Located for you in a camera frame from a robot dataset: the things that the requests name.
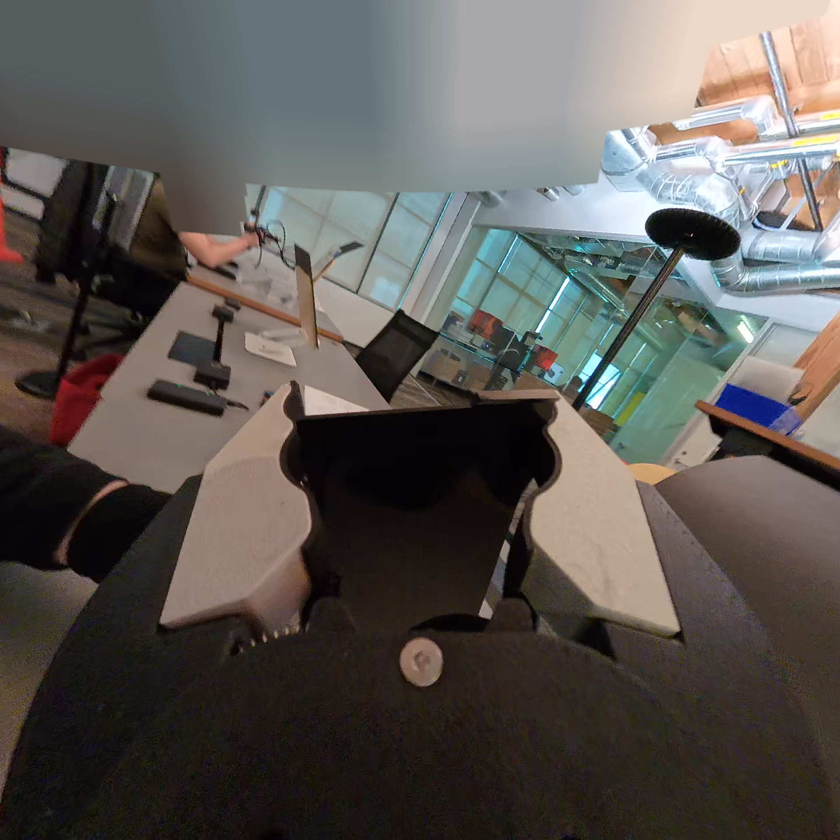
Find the black office chair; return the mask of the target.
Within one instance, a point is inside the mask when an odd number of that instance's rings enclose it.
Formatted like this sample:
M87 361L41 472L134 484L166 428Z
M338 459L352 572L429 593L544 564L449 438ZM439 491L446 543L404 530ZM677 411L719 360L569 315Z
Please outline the black office chair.
M375 389L390 403L412 368L425 356L439 332L397 310L391 320L355 357Z

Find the black device on stand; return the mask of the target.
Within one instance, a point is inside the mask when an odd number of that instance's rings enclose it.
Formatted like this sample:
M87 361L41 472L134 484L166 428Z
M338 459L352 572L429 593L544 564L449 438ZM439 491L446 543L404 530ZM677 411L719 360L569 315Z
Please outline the black device on stand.
M225 392L230 383L230 366L222 362L224 337L228 324L235 320L240 304L232 298L216 305L212 317L216 322L214 339L179 331L167 354L171 361L192 366L193 381L214 392Z

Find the black flat rectangular device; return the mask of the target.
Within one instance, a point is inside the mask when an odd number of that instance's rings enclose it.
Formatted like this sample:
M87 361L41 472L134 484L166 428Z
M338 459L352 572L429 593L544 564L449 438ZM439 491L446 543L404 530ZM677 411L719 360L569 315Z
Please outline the black flat rectangular device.
M153 402L211 417L223 416L227 408L227 401L222 396L172 381L155 381L145 395Z

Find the wooden standing desk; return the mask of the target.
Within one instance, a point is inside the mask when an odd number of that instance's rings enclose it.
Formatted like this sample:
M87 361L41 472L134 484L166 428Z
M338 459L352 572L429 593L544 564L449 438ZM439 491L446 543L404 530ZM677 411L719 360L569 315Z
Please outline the wooden standing desk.
M711 432L719 437L709 462L762 456L839 490L838 458L708 402L697 401L695 407L706 415Z

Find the small blue bin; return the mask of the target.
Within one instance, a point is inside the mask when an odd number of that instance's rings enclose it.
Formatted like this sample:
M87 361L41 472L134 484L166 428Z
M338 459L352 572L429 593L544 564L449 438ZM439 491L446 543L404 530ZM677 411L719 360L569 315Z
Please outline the small blue bin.
M714 406L785 436L796 434L803 424L790 404L740 385L725 384Z

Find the black round-top pole stand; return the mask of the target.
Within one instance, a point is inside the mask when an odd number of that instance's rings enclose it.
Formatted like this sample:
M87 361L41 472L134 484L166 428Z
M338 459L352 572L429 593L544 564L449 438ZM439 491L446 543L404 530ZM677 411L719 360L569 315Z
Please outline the black round-top pole stand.
M667 258L575 397L572 408L577 413L586 405L592 389L644 319L679 262L684 257L707 263L719 261L734 255L741 245L739 232L729 223L688 208L666 208L652 213L647 219L645 232L657 247L668 251Z

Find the black fabric piece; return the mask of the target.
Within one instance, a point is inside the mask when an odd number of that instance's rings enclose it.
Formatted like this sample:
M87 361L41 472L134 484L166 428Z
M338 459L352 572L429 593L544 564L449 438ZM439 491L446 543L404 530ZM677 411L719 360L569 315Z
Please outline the black fabric piece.
M303 625L336 601L363 633L481 631L520 500L558 474L559 402L489 392L467 406L306 415L295 388L280 463L312 516Z

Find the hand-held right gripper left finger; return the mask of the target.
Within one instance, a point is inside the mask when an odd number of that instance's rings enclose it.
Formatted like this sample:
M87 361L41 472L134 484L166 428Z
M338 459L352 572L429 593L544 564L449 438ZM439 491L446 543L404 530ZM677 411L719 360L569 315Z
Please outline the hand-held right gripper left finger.
M301 411L299 385L283 385L206 464L163 627L237 617L251 628L287 628L300 617L311 591L302 548L312 513L281 454Z

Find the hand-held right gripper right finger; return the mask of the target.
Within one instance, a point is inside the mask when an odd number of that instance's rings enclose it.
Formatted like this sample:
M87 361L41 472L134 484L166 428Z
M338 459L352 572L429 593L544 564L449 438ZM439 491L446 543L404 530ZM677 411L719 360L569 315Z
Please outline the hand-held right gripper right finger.
M664 639L679 619L634 474L557 394L507 396L526 424L534 488L507 555L506 595L538 614Z

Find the silver bent duct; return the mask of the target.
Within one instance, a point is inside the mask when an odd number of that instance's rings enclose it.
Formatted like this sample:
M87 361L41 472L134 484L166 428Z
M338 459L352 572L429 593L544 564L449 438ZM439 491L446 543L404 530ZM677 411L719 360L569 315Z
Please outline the silver bent duct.
M740 296L837 291L838 214L819 232L788 227L757 229L761 201L799 163L826 171L838 162L838 112L824 112L795 125L804 134L783 138L783 121L769 96L699 108L675 121L679 131L738 120L751 122L759 141L736 146L717 135L659 143L647 127L607 133L602 172L615 189L644 192L660 204L687 207L735 227L741 245L712 261L719 288Z

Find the white flat device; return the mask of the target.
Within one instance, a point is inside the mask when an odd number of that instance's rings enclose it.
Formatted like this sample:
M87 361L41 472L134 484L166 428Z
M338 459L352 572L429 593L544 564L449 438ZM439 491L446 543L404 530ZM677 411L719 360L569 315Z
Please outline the white flat device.
M254 332L245 333L245 350L247 353L266 361L290 368L298 366L294 349L288 343L267 339Z

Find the person's left forearm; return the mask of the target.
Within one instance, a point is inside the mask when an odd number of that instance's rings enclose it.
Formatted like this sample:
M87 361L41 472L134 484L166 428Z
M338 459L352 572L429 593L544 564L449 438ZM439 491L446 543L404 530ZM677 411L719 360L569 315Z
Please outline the person's left forearm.
M1 561L101 583L172 495L1 428Z

